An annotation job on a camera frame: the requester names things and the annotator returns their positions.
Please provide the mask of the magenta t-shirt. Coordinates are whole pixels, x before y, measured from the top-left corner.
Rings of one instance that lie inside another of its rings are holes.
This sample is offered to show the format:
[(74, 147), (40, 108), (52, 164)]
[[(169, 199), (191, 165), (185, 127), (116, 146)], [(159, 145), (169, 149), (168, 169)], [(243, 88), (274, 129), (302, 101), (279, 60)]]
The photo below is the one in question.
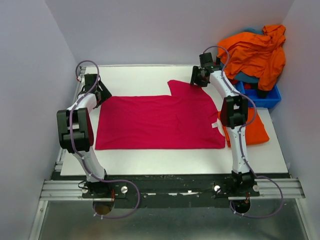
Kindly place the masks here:
[(112, 96), (100, 108), (96, 150), (223, 149), (218, 110), (199, 86), (167, 83), (169, 95)]

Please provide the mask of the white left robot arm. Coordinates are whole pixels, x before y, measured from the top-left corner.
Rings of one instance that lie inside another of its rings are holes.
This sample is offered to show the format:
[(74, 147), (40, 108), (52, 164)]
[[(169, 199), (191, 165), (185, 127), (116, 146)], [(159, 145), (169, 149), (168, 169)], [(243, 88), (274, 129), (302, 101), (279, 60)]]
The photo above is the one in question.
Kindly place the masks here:
[(94, 152), (94, 131), (90, 119), (92, 110), (108, 100), (112, 94), (98, 74), (85, 74), (82, 88), (75, 103), (56, 113), (60, 147), (72, 154), (80, 163), (88, 183), (95, 183), (93, 191), (101, 198), (107, 197), (111, 185), (104, 181), (106, 170)]

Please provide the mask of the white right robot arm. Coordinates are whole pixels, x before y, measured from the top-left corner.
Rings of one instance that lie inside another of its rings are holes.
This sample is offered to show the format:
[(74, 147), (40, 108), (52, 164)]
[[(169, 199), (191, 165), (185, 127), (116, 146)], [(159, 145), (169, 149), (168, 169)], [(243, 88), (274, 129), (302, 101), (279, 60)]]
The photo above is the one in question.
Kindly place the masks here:
[(212, 84), (223, 98), (220, 122), (227, 130), (232, 152), (230, 191), (241, 196), (255, 184), (253, 171), (248, 167), (245, 137), (248, 99), (236, 90), (221, 67), (214, 64), (210, 52), (200, 54), (199, 61), (200, 66), (192, 68), (190, 84), (199, 87)]

